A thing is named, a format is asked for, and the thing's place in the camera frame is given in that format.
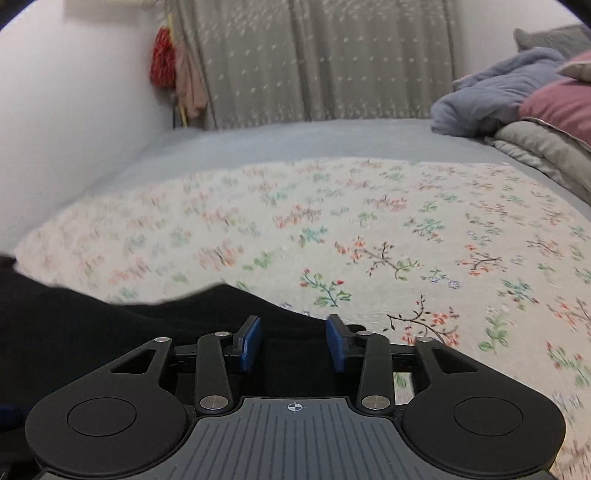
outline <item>gray curtain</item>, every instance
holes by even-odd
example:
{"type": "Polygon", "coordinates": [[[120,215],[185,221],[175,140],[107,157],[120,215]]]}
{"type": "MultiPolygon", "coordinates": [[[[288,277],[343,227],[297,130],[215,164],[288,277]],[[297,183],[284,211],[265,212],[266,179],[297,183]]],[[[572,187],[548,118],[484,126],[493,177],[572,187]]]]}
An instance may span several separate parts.
{"type": "Polygon", "coordinates": [[[454,79],[451,0],[168,0],[206,128],[426,118],[454,79]]]}

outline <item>blue object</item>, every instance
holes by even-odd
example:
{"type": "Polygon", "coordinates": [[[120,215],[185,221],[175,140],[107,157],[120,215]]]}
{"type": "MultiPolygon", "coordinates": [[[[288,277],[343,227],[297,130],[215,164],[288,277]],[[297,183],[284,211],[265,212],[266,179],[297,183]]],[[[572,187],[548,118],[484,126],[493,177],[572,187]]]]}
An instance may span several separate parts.
{"type": "Polygon", "coordinates": [[[453,137],[494,135],[519,120],[523,101],[544,85],[564,79],[556,68],[564,63],[553,48],[533,48],[461,80],[456,92],[431,108],[431,128],[453,137]]]}
{"type": "Polygon", "coordinates": [[[252,364],[255,362],[256,352],[261,344],[262,339],[262,327],[261,319],[257,318],[252,324],[250,330],[244,337],[244,347],[242,349],[242,355],[240,357],[240,371],[248,372],[252,368],[252,364]]]}
{"type": "Polygon", "coordinates": [[[344,339],[339,335],[333,320],[326,319],[326,343],[329,346],[330,356],[335,366],[335,371],[343,372],[345,370],[345,347],[344,339]]]}

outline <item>gray pillow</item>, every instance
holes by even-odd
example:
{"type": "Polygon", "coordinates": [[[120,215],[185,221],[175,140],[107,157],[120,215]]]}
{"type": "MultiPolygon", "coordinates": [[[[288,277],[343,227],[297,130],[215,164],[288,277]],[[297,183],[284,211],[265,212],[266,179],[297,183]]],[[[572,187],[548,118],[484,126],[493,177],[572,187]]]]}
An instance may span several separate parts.
{"type": "Polygon", "coordinates": [[[546,32],[527,33],[516,28],[513,32],[519,51],[534,47],[549,47],[558,50],[566,59],[591,50],[589,30],[584,25],[571,25],[546,32]]]}

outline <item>red knitted item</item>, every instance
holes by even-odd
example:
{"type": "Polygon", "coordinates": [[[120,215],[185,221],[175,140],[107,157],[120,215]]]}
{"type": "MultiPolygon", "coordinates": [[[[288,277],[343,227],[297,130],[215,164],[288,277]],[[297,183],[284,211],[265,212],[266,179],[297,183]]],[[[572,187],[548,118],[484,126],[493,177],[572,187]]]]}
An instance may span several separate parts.
{"type": "Polygon", "coordinates": [[[174,88],[176,80],[174,61],[174,46],[170,40],[170,30],[160,27],[154,40],[150,82],[156,87],[174,88]]]}

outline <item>pink cloth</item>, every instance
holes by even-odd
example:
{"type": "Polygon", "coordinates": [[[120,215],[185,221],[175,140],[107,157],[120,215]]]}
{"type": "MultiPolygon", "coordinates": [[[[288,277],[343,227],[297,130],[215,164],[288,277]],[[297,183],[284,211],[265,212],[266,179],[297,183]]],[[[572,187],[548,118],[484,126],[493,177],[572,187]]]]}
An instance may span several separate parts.
{"type": "Polygon", "coordinates": [[[185,107],[189,118],[197,118],[207,106],[207,96],[199,70],[191,59],[187,47],[181,42],[176,45],[176,71],[178,103],[185,107]]]}
{"type": "Polygon", "coordinates": [[[519,109],[532,118],[591,145],[591,84],[564,79],[534,92],[519,109]]]}

